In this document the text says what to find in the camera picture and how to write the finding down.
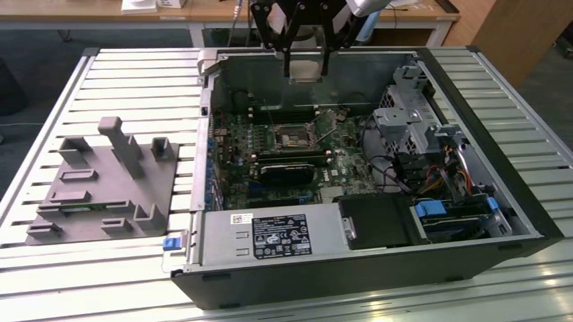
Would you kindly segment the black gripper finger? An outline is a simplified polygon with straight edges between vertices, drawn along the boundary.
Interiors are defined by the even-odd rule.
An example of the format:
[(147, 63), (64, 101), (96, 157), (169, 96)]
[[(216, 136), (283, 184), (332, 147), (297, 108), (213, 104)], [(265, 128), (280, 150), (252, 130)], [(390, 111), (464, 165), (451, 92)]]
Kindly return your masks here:
[(334, 28), (334, 19), (346, 6), (346, 1), (322, 1), (319, 3), (322, 40), (322, 76), (327, 76), (330, 56), (339, 49), (339, 40)]
[(281, 60), (284, 77), (291, 76), (291, 49), (311, 47), (314, 28), (308, 25), (310, 1), (253, 1), (249, 4), (261, 45)]

